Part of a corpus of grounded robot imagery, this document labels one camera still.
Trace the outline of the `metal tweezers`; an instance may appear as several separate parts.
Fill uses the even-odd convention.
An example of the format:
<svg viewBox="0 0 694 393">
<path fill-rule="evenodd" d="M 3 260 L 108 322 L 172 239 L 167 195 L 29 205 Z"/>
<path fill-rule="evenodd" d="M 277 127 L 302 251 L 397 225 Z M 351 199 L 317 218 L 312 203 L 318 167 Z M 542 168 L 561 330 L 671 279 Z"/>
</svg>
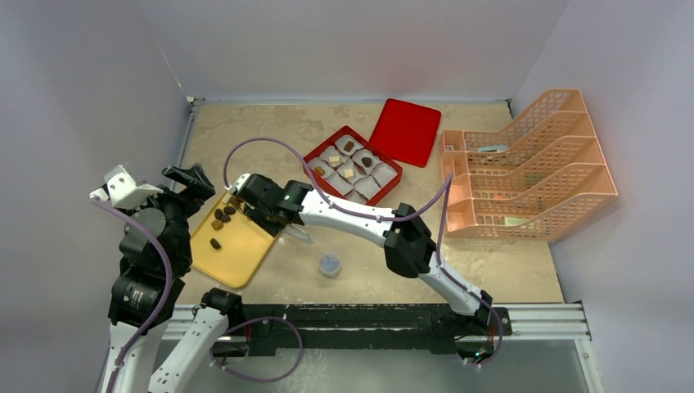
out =
<svg viewBox="0 0 694 393">
<path fill-rule="evenodd" d="M 296 224 L 290 224 L 285 226 L 282 232 L 287 236 L 294 237 L 309 245 L 313 244 L 312 235 Z"/>
</svg>

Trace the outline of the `red compartment box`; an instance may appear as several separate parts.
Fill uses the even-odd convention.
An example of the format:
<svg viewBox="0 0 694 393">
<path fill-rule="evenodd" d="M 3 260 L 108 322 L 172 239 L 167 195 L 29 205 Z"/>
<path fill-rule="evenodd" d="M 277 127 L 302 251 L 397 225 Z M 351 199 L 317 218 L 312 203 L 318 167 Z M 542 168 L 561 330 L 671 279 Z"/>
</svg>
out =
<svg viewBox="0 0 694 393">
<path fill-rule="evenodd" d="M 348 141 L 352 141 L 355 145 L 350 154 L 344 151 L 344 145 Z M 329 156 L 341 156 L 342 163 L 332 167 L 328 162 Z M 361 159 L 365 156 L 372 158 L 372 167 L 363 166 Z M 400 183 L 403 175 L 400 165 L 377 150 L 349 126 L 342 127 L 321 142 L 304 156 L 304 161 L 324 192 L 368 206 L 374 206 L 381 201 Z M 313 171 L 319 165 L 326 171 L 324 177 Z M 343 175 L 345 169 L 353 169 L 354 178 L 345 178 Z"/>
</svg>

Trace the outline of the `red box lid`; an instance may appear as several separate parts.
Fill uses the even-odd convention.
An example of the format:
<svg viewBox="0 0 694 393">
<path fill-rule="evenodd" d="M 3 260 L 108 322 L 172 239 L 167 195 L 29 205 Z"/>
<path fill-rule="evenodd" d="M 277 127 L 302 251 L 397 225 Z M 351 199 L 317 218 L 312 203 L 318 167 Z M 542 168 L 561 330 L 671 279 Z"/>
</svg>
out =
<svg viewBox="0 0 694 393">
<path fill-rule="evenodd" d="M 390 159 L 426 167 L 442 119 L 440 111 L 389 98 L 369 142 Z"/>
</svg>

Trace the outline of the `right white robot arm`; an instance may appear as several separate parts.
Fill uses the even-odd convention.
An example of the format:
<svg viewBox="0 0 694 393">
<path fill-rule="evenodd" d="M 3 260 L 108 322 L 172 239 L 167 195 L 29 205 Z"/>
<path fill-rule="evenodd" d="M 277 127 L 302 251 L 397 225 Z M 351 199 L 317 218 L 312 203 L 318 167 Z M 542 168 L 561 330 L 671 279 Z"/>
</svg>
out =
<svg viewBox="0 0 694 393">
<path fill-rule="evenodd" d="M 411 205 L 361 205 L 328 196 L 308 183 L 290 181 L 281 187 L 261 174 L 243 174 L 227 190 L 262 224 L 332 228 L 379 246 L 392 273 L 422 280 L 447 301 L 466 331 L 478 333 L 490 325 L 492 297 L 444 259 L 439 243 Z"/>
</svg>

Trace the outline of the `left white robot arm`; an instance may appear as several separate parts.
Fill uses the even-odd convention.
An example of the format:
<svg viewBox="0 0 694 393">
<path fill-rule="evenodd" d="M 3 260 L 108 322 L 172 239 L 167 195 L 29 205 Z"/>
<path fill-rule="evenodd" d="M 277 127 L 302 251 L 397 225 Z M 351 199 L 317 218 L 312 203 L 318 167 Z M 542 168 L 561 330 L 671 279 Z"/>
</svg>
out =
<svg viewBox="0 0 694 393">
<path fill-rule="evenodd" d="M 162 174 L 184 186 L 180 192 L 154 186 L 117 165 L 90 201 L 124 221 L 119 276 L 111 288 L 110 349 L 103 392 L 175 392 L 218 337 L 241 330 L 246 316 L 239 295 L 213 288 L 201 299 L 192 325 L 166 360 L 155 366 L 159 344 L 192 266 L 188 219 L 214 194 L 201 165 L 169 165 Z"/>
</svg>

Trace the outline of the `dark oval chocolate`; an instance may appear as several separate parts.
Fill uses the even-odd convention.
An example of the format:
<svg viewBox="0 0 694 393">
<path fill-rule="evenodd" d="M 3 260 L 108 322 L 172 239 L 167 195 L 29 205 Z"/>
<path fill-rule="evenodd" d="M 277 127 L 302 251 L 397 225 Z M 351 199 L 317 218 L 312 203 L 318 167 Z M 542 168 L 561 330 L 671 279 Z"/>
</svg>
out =
<svg viewBox="0 0 694 393">
<path fill-rule="evenodd" d="M 220 250 L 222 248 L 221 243 L 214 237 L 210 239 L 210 245 L 215 249 L 215 250 Z"/>
</svg>

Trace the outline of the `yellow plastic tray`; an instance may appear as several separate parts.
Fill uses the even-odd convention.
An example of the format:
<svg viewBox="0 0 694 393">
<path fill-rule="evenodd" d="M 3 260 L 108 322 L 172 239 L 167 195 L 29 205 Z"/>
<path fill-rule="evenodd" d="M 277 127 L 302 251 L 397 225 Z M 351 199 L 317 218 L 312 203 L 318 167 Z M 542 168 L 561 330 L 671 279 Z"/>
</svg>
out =
<svg viewBox="0 0 694 393">
<path fill-rule="evenodd" d="M 237 207 L 237 212 L 230 216 L 228 222 L 222 221 L 220 230 L 213 230 L 211 223 L 216 219 L 221 221 L 215 212 L 232 206 L 229 193 L 222 192 L 192 231 L 192 266 L 230 288 L 241 289 L 250 283 L 284 234 L 270 236 L 243 214 L 242 206 Z M 221 243 L 220 250 L 210 245 L 212 237 Z"/>
</svg>

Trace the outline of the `small clear round container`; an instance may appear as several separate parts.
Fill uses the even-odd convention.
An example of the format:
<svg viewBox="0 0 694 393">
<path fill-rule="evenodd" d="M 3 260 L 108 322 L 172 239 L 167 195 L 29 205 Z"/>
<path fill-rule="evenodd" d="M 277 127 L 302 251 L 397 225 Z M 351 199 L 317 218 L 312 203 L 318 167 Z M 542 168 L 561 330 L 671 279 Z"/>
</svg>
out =
<svg viewBox="0 0 694 393">
<path fill-rule="evenodd" d="M 327 252 L 318 260 L 318 272 L 328 278 L 335 278 L 340 274 L 341 261 L 337 254 Z"/>
</svg>

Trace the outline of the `orange mesh file organizer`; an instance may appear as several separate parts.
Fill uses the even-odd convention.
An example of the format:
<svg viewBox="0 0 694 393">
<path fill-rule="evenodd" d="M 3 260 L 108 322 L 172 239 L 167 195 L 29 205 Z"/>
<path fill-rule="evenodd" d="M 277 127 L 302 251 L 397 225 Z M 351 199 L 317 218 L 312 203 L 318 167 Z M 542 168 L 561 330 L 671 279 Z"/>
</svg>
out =
<svg viewBox="0 0 694 393">
<path fill-rule="evenodd" d="M 445 235 L 555 242 L 618 195 L 577 88 L 542 93 L 497 131 L 445 129 Z"/>
</svg>

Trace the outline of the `black metal base rail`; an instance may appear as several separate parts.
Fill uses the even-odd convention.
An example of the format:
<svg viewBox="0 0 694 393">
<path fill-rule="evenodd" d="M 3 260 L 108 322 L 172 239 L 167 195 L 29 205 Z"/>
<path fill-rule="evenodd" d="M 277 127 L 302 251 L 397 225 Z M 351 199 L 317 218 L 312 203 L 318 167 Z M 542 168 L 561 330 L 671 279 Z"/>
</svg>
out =
<svg viewBox="0 0 694 393">
<path fill-rule="evenodd" d="M 487 327 L 475 327 L 446 304 L 245 305 L 250 327 L 220 337 L 217 358 L 273 356 L 279 349 L 427 350 L 480 362 L 515 341 L 590 339 L 579 304 L 496 305 Z"/>
</svg>

